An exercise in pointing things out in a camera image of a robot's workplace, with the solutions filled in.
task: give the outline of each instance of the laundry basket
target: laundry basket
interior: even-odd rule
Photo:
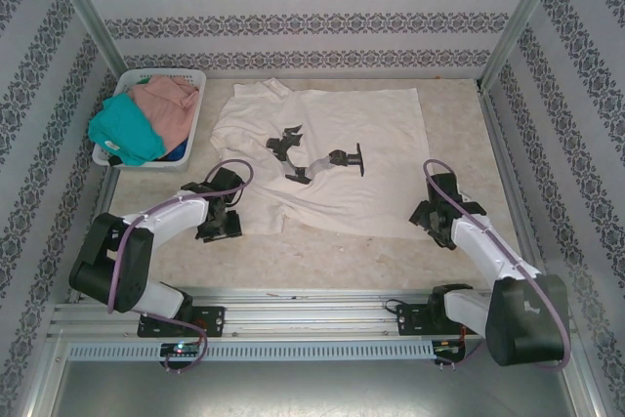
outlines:
[[[149,161],[141,166],[127,166],[120,164],[115,165],[115,168],[148,171],[186,171],[188,168],[188,158],[191,155],[191,147],[193,146],[193,138],[195,137],[199,110],[202,108],[204,88],[206,87],[206,75],[204,75],[204,72],[200,70],[190,70],[188,68],[138,68],[135,70],[128,70],[119,78],[117,87],[115,87],[114,95],[128,92],[133,85],[137,85],[137,82],[143,80],[144,78],[150,78],[152,75],[183,77],[188,83],[194,85],[199,90],[199,97],[197,105],[195,106],[195,115],[193,116],[193,123],[191,124],[191,130],[188,134],[185,155],[178,161]],[[93,158],[99,165],[110,166],[108,164],[110,153],[98,144],[94,147]]]

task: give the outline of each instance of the marble floor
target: marble floor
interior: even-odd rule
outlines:
[[[134,213],[201,181],[218,161],[209,142],[232,85],[256,80],[208,80],[190,165],[185,173],[122,171],[110,212]],[[292,90],[417,88],[430,154],[450,164],[461,190],[488,212],[502,236],[517,239],[473,80],[281,80]],[[485,283],[460,250],[430,240],[354,236],[287,220],[284,232],[244,235],[203,244],[180,233],[152,256],[150,277],[171,285],[224,288],[421,289],[450,282]]]

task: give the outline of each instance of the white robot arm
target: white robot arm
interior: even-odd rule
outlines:
[[[85,237],[69,285],[102,303],[113,303],[111,311],[188,319],[192,308],[189,295],[148,280],[151,255],[161,244],[193,227],[197,227],[195,238],[204,242],[241,236],[238,215],[228,208],[236,190],[243,187],[236,173],[220,168],[210,183],[185,185],[174,197],[145,212],[122,217],[101,214]],[[216,197],[212,195],[216,191],[230,193]],[[121,240],[128,230],[122,249]],[[114,302],[110,301],[111,290]]]
[[[431,162],[450,170],[437,160],[426,162],[424,169]],[[542,274],[515,253],[483,208],[463,199],[453,172],[426,174],[429,199],[419,204],[410,221],[440,247],[462,249],[492,290],[484,296],[464,284],[437,287],[428,304],[429,318],[437,322],[444,316],[443,321],[467,326],[485,338],[500,365],[560,359],[565,364],[570,342],[562,280]]]

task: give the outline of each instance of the teal towel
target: teal towel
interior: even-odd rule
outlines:
[[[104,109],[89,122],[89,139],[130,166],[143,165],[165,153],[163,140],[125,93],[104,100]]]

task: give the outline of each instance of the wall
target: wall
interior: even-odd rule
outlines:
[[[93,1],[131,68],[329,78],[478,78],[519,2]]]
[[[490,98],[609,415],[625,413],[625,0],[540,0]]]
[[[68,0],[0,0],[0,416],[19,406],[103,171],[87,121],[114,80]]]

